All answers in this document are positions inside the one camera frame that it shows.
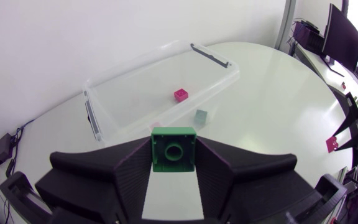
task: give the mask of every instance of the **small pink block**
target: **small pink block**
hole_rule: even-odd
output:
[[[189,94],[184,89],[174,92],[173,95],[178,102],[182,102],[189,97]]]
[[[334,151],[339,146],[338,143],[336,142],[336,137],[335,136],[327,139],[326,144],[327,144],[327,148],[328,148],[328,153]]]

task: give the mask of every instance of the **green lego duplo brick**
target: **green lego duplo brick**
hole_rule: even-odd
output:
[[[196,137],[196,131],[191,127],[153,128],[153,171],[194,171]]]

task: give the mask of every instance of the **round table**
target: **round table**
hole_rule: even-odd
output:
[[[197,135],[262,154],[294,154],[295,170],[312,187],[324,174],[351,168],[352,150],[328,153],[326,140],[345,116],[333,93],[308,67],[258,44],[231,42],[209,47],[236,62],[240,79],[212,97],[212,120]],[[339,145],[351,138],[337,136]],[[143,218],[203,218],[196,173],[151,173]]]

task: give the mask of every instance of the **white table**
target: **white table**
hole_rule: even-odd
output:
[[[327,85],[335,88],[338,92],[343,95],[352,93],[352,96],[358,97],[358,78],[354,75],[354,73],[343,67],[341,64],[335,63],[333,69],[342,74],[344,77],[341,77],[337,73],[331,71],[319,55],[304,49],[300,44],[296,46],[295,57],[299,58],[301,62],[305,62],[302,58],[300,58],[304,57],[310,66],[312,66],[312,70],[314,70],[314,72],[316,72],[317,75],[327,83]],[[345,83],[346,89],[343,89],[342,82]]]
[[[213,120],[198,131],[199,136],[263,154],[292,153],[298,158],[295,170],[313,187],[323,174],[351,168],[352,150],[327,151],[325,140],[345,116],[322,79],[289,55],[263,45],[235,42],[216,44],[211,49],[237,62],[241,77],[205,103],[218,102],[219,108]],[[349,131],[338,136],[339,144],[348,139]],[[83,97],[78,95],[26,127],[16,170],[34,186],[52,168],[50,153],[97,148]],[[0,168],[0,183],[5,179],[6,166]],[[143,217],[202,218],[196,173],[152,172]],[[17,214],[14,220],[20,222]]]

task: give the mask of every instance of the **transparent plastic box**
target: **transparent plastic box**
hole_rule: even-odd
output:
[[[95,138],[105,147],[171,125],[238,78],[234,62],[177,40],[90,78],[83,95]],[[179,89],[188,93],[181,102],[174,97]]]

